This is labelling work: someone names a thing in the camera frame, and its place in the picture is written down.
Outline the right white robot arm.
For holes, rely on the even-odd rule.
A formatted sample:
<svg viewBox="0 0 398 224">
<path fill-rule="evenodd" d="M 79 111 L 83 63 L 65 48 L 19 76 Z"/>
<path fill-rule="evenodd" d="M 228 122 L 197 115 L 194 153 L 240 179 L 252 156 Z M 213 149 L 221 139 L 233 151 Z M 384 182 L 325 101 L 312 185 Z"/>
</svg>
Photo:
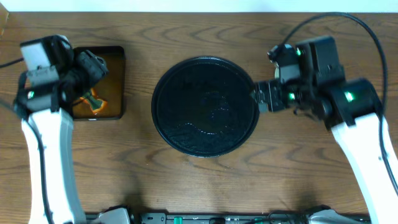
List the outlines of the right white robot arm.
<svg viewBox="0 0 398 224">
<path fill-rule="evenodd" d="M 333 39 L 277 45 L 275 77 L 251 95 L 261 112 L 309 110 L 343 150 L 372 223 L 397 221 L 397 156 L 382 103 L 370 81 L 347 80 Z"/>
</svg>

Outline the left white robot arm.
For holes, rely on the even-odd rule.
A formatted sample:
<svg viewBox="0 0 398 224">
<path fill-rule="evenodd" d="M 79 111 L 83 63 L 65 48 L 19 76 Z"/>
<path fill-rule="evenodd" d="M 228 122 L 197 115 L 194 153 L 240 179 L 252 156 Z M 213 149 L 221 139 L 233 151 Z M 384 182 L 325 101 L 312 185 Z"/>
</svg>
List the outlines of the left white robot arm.
<svg viewBox="0 0 398 224">
<path fill-rule="evenodd" d="M 44 50 L 21 49 L 27 71 L 19 78 L 14 111 L 29 152 L 29 223 L 89 223 L 78 196 L 68 107 L 107 74 L 89 51 L 55 61 Z"/>
</svg>

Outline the green and orange sponge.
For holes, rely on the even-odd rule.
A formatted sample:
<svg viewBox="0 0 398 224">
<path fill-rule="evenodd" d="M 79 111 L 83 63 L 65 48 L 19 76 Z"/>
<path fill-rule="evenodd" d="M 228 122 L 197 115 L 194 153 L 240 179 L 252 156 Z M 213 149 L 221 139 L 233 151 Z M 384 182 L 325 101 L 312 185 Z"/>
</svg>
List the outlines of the green and orange sponge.
<svg viewBox="0 0 398 224">
<path fill-rule="evenodd" d="M 91 88 L 88 92 L 81 96 L 80 100 L 89 105 L 90 110 L 93 114 L 98 114 L 102 112 L 108 105 L 108 102 L 106 100 L 98 96 L 94 88 Z"/>
</svg>

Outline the light green plate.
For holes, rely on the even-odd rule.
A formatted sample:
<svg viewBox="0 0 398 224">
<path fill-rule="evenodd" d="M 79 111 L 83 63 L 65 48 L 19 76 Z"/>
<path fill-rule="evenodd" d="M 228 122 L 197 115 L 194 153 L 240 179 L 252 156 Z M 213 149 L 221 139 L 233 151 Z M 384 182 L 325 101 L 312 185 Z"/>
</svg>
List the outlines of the light green plate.
<svg viewBox="0 0 398 224">
<path fill-rule="evenodd" d="M 280 78 L 279 67 L 276 67 L 276 68 L 275 68 L 274 78 L 275 78 L 275 79 L 279 79 L 279 78 Z"/>
</svg>

